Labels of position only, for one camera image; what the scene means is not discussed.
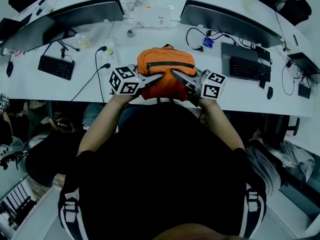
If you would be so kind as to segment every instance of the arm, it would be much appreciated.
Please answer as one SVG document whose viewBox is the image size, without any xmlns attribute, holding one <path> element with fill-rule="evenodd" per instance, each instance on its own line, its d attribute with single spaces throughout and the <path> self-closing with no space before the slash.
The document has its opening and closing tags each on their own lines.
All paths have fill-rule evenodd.
<svg viewBox="0 0 320 240">
<path fill-rule="evenodd" d="M 240 136 L 215 100 L 202 98 L 199 100 L 199 105 L 205 110 L 207 124 L 215 135 L 231 150 L 245 149 Z"/>
<path fill-rule="evenodd" d="M 123 107 L 131 100 L 131 95 L 114 95 L 110 99 L 83 136 L 78 155 L 83 151 L 96 152 L 110 138 L 116 131 Z"/>
</svg>

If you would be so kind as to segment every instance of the blue sticker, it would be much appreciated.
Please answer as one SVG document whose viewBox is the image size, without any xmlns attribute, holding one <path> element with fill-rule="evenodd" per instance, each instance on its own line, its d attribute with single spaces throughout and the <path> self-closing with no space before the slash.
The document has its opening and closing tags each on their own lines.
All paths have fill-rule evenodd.
<svg viewBox="0 0 320 240">
<path fill-rule="evenodd" d="M 205 37 L 203 40 L 203 45 L 209 48 L 212 48 L 212 46 L 214 45 L 214 41 L 212 41 L 210 38 Z"/>
</svg>

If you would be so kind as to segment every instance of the hand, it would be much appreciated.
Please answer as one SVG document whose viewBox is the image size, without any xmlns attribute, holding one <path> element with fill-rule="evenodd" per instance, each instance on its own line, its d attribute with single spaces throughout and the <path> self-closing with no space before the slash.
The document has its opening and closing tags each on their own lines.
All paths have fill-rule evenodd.
<svg viewBox="0 0 320 240">
<path fill-rule="evenodd" d="M 213 105 L 217 105 L 218 103 L 215 99 L 201 98 L 199 99 L 198 104 L 202 109 L 207 109 Z"/>
<path fill-rule="evenodd" d="M 127 103 L 133 101 L 136 97 L 132 95 L 116 95 L 114 94 L 110 101 L 113 101 L 123 107 Z"/>
</svg>

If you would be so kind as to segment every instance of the black shirt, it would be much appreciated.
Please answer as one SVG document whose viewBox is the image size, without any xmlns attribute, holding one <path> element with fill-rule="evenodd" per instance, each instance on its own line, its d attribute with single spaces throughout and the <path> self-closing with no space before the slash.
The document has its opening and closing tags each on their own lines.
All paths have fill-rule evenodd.
<svg viewBox="0 0 320 240">
<path fill-rule="evenodd" d="M 238 235 L 249 171 L 243 149 L 231 151 L 186 108 L 161 103 L 131 116 L 96 153 L 81 153 L 61 195 L 79 187 L 89 240 L 151 240 L 185 223 Z"/>
</svg>

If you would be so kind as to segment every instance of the bag zipper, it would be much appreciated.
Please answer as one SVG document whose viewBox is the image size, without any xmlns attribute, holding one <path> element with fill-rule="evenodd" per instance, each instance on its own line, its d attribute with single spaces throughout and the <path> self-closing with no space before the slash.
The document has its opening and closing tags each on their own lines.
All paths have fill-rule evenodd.
<svg viewBox="0 0 320 240">
<path fill-rule="evenodd" d="M 194 69 L 195 65 L 179 61 L 157 61 L 157 62 L 148 62 L 146 64 L 146 69 L 148 70 L 148 75 L 150 74 L 150 68 L 156 66 L 182 66 L 190 69 Z"/>
</svg>

